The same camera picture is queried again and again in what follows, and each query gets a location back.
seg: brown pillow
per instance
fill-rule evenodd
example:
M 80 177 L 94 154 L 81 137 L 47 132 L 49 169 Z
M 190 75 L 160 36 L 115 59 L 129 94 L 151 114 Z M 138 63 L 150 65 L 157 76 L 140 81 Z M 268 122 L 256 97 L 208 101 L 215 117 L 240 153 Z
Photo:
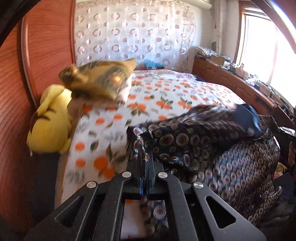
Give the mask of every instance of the brown pillow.
M 66 88 L 91 99 L 115 100 L 121 85 L 136 67 L 136 59 L 93 61 L 76 67 L 70 65 L 59 73 Z

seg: silver bolt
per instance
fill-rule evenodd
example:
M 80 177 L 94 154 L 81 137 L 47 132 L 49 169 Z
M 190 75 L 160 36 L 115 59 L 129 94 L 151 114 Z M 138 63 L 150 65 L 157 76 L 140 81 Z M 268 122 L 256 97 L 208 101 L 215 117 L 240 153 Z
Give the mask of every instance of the silver bolt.
M 203 188 L 203 184 L 201 182 L 195 182 L 193 183 L 193 186 L 197 189 L 202 189 Z
M 122 176 L 125 178 L 131 177 L 131 173 L 130 172 L 123 172 Z
M 168 174 L 165 173 L 165 172 L 160 172 L 160 173 L 158 174 L 158 176 L 159 176 L 160 178 L 166 178 L 166 177 L 168 177 Z
M 94 188 L 94 187 L 96 186 L 96 183 L 95 183 L 94 181 L 90 181 L 90 182 L 88 182 L 88 183 L 86 184 L 86 186 L 87 186 L 88 188 Z

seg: white bed sheet with orange pattern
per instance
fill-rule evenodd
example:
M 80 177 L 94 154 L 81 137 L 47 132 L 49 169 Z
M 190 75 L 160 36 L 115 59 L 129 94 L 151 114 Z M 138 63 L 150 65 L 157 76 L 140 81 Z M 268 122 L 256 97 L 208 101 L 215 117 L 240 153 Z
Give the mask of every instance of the white bed sheet with orange pattern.
M 63 180 L 61 202 L 88 181 L 109 181 L 126 168 L 126 129 L 181 115 L 192 106 L 233 108 L 244 103 L 228 88 L 170 70 L 135 71 L 128 101 L 119 108 L 86 107 L 77 125 Z M 121 238 L 146 235 L 139 203 L 127 202 Z

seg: white curtain with circle pattern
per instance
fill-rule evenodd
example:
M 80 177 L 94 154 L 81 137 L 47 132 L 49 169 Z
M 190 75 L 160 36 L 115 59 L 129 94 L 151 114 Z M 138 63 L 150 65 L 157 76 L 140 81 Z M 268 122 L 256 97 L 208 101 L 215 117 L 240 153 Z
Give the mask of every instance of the white curtain with circle pattern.
M 185 71 L 196 33 L 194 13 L 179 1 L 97 0 L 76 3 L 76 64 L 145 59 Z

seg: floral blanket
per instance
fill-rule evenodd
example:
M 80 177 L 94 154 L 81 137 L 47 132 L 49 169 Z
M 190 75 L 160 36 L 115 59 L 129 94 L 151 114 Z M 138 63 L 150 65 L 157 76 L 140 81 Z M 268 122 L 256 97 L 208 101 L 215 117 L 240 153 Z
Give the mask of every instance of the floral blanket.
M 84 109 L 68 154 L 61 202 L 88 181 L 106 182 L 125 170 L 129 125 L 163 121 L 202 104 L 233 108 L 244 103 L 230 89 L 198 82 L 191 74 L 171 70 L 135 71 L 134 74 L 126 105 Z M 135 211 L 139 210 L 139 203 L 127 203 L 121 238 L 146 235 L 143 221 L 139 219 L 140 211 Z

